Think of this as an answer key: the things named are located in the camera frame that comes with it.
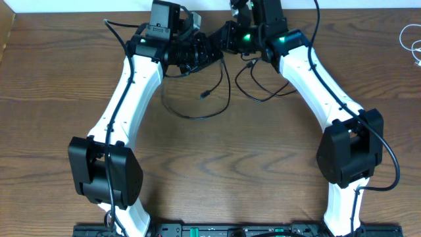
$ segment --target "black bracket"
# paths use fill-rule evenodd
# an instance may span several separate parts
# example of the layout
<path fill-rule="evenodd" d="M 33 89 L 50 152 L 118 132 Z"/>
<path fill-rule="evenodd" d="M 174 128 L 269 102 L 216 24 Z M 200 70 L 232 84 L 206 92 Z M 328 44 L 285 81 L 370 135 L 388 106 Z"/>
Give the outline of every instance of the black bracket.
<path fill-rule="evenodd" d="M 104 147 L 104 144 L 94 142 L 93 137 L 73 137 L 68 147 L 76 192 L 96 204 L 111 202 L 105 162 L 100 160 Z M 132 150 L 124 147 L 122 142 L 110 146 L 109 152 L 115 205 L 126 209 L 139 197 L 143 172 Z"/>
<path fill-rule="evenodd" d="M 360 111 L 360 118 L 383 136 L 383 118 L 377 109 Z M 373 176 L 382 162 L 382 143 L 355 118 L 333 121 L 323 133 L 317 163 L 323 176 L 341 188 L 360 178 Z"/>

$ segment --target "white cable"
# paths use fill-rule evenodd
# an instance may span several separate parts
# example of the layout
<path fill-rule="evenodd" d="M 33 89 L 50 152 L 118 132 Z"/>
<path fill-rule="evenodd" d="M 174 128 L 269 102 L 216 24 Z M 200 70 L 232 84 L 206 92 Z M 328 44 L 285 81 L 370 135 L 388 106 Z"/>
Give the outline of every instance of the white cable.
<path fill-rule="evenodd" d="M 415 46 L 417 43 L 421 43 L 421 39 L 420 39 L 420 40 L 418 40 L 418 41 L 415 41 L 414 43 L 412 43 L 412 46 L 411 46 L 411 48 L 410 48 L 410 49 L 409 49 L 408 47 L 406 47 L 406 46 L 402 43 L 402 34 L 403 34 L 403 32 L 404 32 L 404 31 L 405 31 L 408 27 L 411 27 L 411 26 L 421 27 L 421 24 L 409 24 L 408 26 L 405 26 L 405 27 L 402 29 L 401 34 L 399 35 L 399 42 L 401 42 L 401 45 L 402 45 L 402 47 L 403 47 L 404 49 L 411 51 L 411 52 L 412 52 L 412 56 L 414 56 L 414 58 L 415 58 L 416 60 L 418 60 L 418 62 L 420 62 L 420 61 L 421 61 L 421 59 L 419 59 L 419 58 L 415 55 L 415 51 L 417 51 L 417 52 L 421 52 L 421 47 L 420 47 L 420 48 L 418 48 L 418 49 L 416 49 L 416 48 L 414 48 L 414 46 Z"/>

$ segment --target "tabletop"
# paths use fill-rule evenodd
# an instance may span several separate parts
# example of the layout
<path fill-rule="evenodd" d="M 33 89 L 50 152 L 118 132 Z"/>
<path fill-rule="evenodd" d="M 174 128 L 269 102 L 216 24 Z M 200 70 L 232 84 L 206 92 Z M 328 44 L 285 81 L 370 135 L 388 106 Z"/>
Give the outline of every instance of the tabletop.
<path fill-rule="evenodd" d="M 230 12 L 200 12 L 211 33 Z M 309 37 L 315 10 L 285 11 L 290 28 Z M 421 23 L 420 9 L 322 10 L 314 45 L 337 83 L 365 109 L 377 108 L 384 138 L 401 165 L 401 182 L 387 193 L 365 192 L 364 223 L 403 226 L 421 236 L 421 68 L 399 44 L 399 32 Z M 102 115 L 121 75 L 124 52 L 102 19 L 139 24 L 150 13 L 18 14 L 0 65 L 0 236 L 70 236 L 75 224 L 101 223 L 105 214 L 74 189 L 67 147 L 84 137 Z M 119 28 L 128 40 L 133 29 Z M 409 30 L 405 42 L 420 39 Z M 175 117 L 152 97 L 137 135 L 135 155 L 143 169 L 140 199 L 153 216 L 185 223 L 291 223 L 319 221 L 328 182 L 315 155 L 320 126 L 298 94 L 265 103 L 235 86 L 243 68 L 226 55 L 232 84 L 227 111 L 207 120 Z M 177 74 L 170 68 L 168 74 Z M 165 79 L 167 100 L 191 116 L 226 103 L 228 83 L 204 100 L 200 93 L 219 79 L 219 65 L 182 79 Z M 255 76 L 269 90 L 285 83 L 267 64 Z M 260 90 L 246 70 L 239 83 Z M 388 186 L 395 171 L 384 151 L 370 180 Z"/>

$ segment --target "green component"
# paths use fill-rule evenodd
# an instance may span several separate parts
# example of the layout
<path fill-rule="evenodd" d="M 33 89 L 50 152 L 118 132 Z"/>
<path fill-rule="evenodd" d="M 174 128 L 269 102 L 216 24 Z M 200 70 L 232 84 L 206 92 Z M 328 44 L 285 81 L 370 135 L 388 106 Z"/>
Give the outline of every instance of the green component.
<path fill-rule="evenodd" d="M 191 228 L 190 237 L 199 237 L 199 228 Z"/>
<path fill-rule="evenodd" d="M 243 39 L 249 41 L 251 39 L 251 34 L 246 34 Z"/>
<path fill-rule="evenodd" d="M 284 230 L 282 228 L 276 228 L 275 232 L 283 232 Z"/>

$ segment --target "wooden table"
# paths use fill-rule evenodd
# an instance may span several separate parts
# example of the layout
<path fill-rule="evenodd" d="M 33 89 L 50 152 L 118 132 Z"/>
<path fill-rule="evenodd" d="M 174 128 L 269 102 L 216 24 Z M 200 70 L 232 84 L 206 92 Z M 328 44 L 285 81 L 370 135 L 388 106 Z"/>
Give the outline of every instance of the wooden table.
<path fill-rule="evenodd" d="M 201 12 L 203 31 L 218 29 L 229 12 Z M 285 11 L 290 28 L 307 36 L 314 10 Z M 384 116 L 385 138 L 401 164 L 400 185 L 366 192 L 361 220 L 398 223 L 421 236 L 421 68 L 399 45 L 399 32 L 421 23 L 419 9 L 323 10 L 316 51 L 338 84 L 366 109 Z M 100 223 L 104 212 L 74 190 L 67 157 L 73 136 L 85 136 L 105 110 L 122 70 L 123 51 L 102 19 L 140 23 L 149 13 L 18 14 L 0 67 L 0 235 L 70 236 L 76 223 Z M 119 29 L 129 39 L 133 29 Z M 407 40 L 419 39 L 409 32 Z M 231 79 L 243 67 L 226 55 Z M 203 115 L 224 106 L 226 79 L 217 64 L 167 80 L 170 104 Z M 269 89 L 285 81 L 270 65 L 255 69 Z M 177 74 L 172 68 L 169 74 Z M 240 76 L 255 96 L 267 94 Z M 155 92 L 137 137 L 145 173 L 141 200 L 154 217 L 186 223 L 319 221 L 328 183 L 315 154 L 320 127 L 299 94 L 256 103 L 232 85 L 220 116 L 189 121 L 167 113 Z M 387 186 L 394 169 L 385 152 L 370 184 Z"/>

